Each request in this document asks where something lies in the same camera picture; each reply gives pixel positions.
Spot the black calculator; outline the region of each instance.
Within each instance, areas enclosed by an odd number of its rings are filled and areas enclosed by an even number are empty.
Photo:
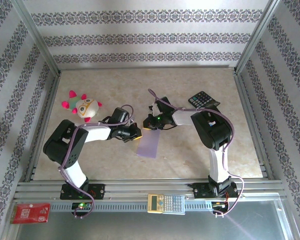
[[[214,100],[204,91],[201,91],[193,97],[190,97],[188,99],[188,102],[195,108],[208,108],[211,105],[218,106],[220,104],[220,102]]]

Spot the plush toy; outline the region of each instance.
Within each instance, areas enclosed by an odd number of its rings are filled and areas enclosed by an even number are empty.
[[[62,107],[71,110],[73,114],[78,114],[80,118],[84,119],[86,123],[98,114],[99,107],[102,104],[93,98],[87,98],[86,94],[81,97],[77,96],[75,91],[69,92],[69,100],[61,103]]]

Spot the red box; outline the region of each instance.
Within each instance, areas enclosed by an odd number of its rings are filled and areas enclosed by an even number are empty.
[[[50,203],[17,204],[13,208],[11,224],[46,223],[50,212]]]

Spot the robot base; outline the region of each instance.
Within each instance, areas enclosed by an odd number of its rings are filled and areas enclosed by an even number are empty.
[[[210,190],[208,182],[195,182],[189,184],[188,187],[193,189],[195,199],[213,199],[216,197]],[[237,185],[234,182],[231,182],[230,186],[221,195],[226,194],[226,192],[229,194],[229,198],[237,198],[239,195]]]
[[[105,195],[105,185],[104,184],[94,184],[89,183],[87,186],[87,190],[85,190],[88,194],[90,194],[95,200],[102,200],[104,199]],[[61,200],[90,200],[85,194],[82,194],[71,187],[69,184],[63,184],[61,193],[60,193]]]

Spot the toy eye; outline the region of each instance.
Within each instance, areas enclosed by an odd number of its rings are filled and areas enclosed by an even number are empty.
[[[84,113],[85,110],[86,110],[86,107],[85,107],[85,106],[81,106],[81,107],[79,108],[80,113]]]

